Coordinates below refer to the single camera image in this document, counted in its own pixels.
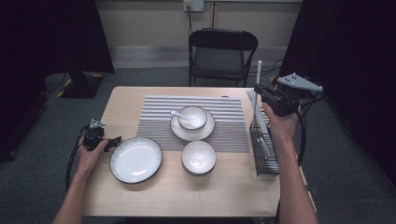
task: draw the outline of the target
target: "controller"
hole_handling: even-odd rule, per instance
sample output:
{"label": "controller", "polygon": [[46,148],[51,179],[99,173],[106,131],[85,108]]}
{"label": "controller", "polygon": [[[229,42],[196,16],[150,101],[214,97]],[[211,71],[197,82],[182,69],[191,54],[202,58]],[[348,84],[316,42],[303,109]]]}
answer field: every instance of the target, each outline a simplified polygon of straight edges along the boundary
{"label": "controller", "polygon": [[[84,147],[89,151],[93,151],[103,140],[105,135],[105,124],[96,119],[92,119],[87,131],[84,135]],[[121,142],[121,136],[114,139],[108,139],[108,143],[105,146],[104,152],[108,152],[111,147],[117,147]]]}
{"label": "controller", "polygon": [[295,73],[279,77],[276,80],[276,89],[256,84],[254,91],[262,97],[262,102],[267,103],[274,114],[284,117],[298,111],[302,90],[323,91],[323,88],[297,76]]}

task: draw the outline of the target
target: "white plate with black rim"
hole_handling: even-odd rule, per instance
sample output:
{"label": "white plate with black rim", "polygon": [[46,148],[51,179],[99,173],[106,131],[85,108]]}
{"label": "white plate with black rim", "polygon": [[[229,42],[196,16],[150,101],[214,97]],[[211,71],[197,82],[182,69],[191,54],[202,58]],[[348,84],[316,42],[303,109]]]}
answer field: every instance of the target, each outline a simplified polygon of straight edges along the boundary
{"label": "white plate with black rim", "polygon": [[119,181],[137,184],[155,175],[162,162],[163,151],[156,142],[146,137],[135,137],[114,150],[110,170]]}
{"label": "white plate with black rim", "polygon": [[215,167],[216,151],[207,142],[190,142],[181,152],[181,163],[191,175],[207,175]]}

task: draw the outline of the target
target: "hand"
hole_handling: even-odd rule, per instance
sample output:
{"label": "hand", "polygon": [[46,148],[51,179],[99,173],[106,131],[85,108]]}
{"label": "hand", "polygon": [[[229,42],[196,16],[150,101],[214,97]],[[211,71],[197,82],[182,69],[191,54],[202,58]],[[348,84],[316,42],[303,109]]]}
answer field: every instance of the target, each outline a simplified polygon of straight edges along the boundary
{"label": "hand", "polygon": [[279,146],[285,142],[292,142],[299,121],[297,115],[293,113],[285,117],[280,117],[274,114],[271,106],[267,103],[262,104],[262,109],[270,120],[271,135],[273,137],[274,144]]}
{"label": "hand", "polygon": [[78,168],[76,173],[81,174],[85,178],[88,178],[91,175],[93,168],[96,166],[96,163],[99,160],[99,156],[102,153],[103,149],[107,145],[108,140],[102,140],[96,149],[89,151],[84,147],[83,143],[84,138],[80,138],[78,141]]}

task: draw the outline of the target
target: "chair backrest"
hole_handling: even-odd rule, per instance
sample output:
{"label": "chair backrest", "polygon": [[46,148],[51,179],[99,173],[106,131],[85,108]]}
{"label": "chair backrest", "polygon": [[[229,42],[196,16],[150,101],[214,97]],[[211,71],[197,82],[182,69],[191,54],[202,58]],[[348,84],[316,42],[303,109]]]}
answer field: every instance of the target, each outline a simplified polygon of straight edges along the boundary
{"label": "chair backrest", "polygon": [[189,47],[208,49],[256,50],[259,41],[256,36],[240,30],[205,28],[190,35]]}

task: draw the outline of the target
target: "black curtain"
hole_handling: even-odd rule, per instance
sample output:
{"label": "black curtain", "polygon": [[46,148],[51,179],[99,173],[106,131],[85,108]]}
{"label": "black curtain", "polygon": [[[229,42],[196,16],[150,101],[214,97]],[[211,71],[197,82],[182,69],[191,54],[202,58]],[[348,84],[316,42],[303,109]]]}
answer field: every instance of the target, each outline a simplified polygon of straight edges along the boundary
{"label": "black curtain", "polygon": [[392,0],[304,0],[280,69],[323,85],[351,136],[394,185],[395,15]]}
{"label": "black curtain", "polygon": [[0,33],[0,152],[7,154],[47,76],[114,68],[94,0],[2,1]]}

